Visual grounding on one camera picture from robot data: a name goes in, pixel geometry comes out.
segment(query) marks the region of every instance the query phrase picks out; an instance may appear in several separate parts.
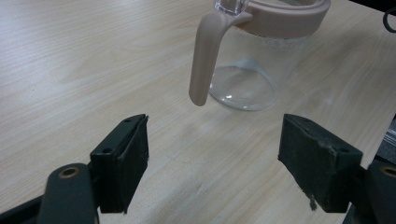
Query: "clear glass jug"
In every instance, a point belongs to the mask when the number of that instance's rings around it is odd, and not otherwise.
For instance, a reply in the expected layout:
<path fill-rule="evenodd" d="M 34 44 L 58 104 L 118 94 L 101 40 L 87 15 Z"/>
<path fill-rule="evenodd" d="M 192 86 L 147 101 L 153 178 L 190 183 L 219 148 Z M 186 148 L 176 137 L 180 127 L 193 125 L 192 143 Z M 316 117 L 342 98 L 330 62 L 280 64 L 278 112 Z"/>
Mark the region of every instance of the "clear glass jug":
<path fill-rule="evenodd" d="M 191 100 L 204 105 L 210 92 L 237 109 L 273 104 L 329 6 L 330 0 L 217 0 L 198 27 Z"/>

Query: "black cable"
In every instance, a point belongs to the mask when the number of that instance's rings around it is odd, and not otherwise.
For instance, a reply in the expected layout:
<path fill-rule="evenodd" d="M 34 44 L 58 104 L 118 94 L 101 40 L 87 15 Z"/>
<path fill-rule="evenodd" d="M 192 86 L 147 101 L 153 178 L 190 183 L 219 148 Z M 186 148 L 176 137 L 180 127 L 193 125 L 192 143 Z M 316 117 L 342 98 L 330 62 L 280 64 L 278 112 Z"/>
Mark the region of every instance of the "black cable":
<path fill-rule="evenodd" d="M 396 33 L 396 30 L 394 30 L 392 27 L 390 27 L 389 22 L 388 22 L 388 15 L 390 13 L 396 12 L 396 7 L 393 7 L 391 9 L 389 9 L 387 12 L 385 12 L 384 18 L 383 18 L 383 22 L 384 22 L 384 26 L 385 28 L 387 28 L 387 30 L 391 33 Z"/>

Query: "pitcher handle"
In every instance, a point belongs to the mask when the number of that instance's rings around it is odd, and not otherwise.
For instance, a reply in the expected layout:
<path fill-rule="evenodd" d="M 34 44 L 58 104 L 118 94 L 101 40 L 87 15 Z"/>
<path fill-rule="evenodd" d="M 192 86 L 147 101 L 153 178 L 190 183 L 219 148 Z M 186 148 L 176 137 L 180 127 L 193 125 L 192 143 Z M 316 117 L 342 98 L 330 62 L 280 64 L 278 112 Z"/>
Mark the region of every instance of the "pitcher handle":
<path fill-rule="evenodd" d="M 235 17 L 215 9 L 201 18 L 195 37 L 189 90 L 190 98 L 195 105 L 201 106 L 206 103 L 224 34 L 230 27 L 252 19 L 253 16 L 246 11 Z"/>

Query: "wooden table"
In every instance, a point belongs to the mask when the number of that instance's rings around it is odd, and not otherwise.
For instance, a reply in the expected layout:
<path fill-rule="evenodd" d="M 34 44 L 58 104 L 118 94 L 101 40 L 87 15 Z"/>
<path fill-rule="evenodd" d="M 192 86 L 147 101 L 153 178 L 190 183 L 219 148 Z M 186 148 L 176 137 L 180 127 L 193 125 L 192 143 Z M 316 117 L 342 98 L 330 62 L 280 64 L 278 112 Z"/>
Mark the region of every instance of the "wooden table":
<path fill-rule="evenodd" d="M 311 211 L 277 160 L 284 113 L 307 117 L 370 163 L 396 111 L 396 35 L 383 13 L 332 1 L 268 109 L 188 95 L 194 36 L 212 1 L 0 3 L 0 212 L 146 113 L 150 160 L 129 213 L 102 223 L 341 223 Z"/>

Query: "tabletop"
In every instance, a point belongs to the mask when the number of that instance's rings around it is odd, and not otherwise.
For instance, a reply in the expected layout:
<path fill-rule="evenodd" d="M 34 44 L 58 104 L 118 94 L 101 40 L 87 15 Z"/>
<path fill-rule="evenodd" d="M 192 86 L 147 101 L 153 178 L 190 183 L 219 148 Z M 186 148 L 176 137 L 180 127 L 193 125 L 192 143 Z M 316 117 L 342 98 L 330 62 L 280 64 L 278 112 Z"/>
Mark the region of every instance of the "tabletop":
<path fill-rule="evenodd" d="M 231 109 L 188 95 L 211 0 L 0 3 L 0 213 L 123 119 L 149 115 L 148 169 L 123 215 L 102 223 L 341 223 L 311 211 L 277 160 L 285 113 L 312 119 L 373 159 L 396 111 L 396 35 L 383 13 L 332 1 L 276 103 Z"/>

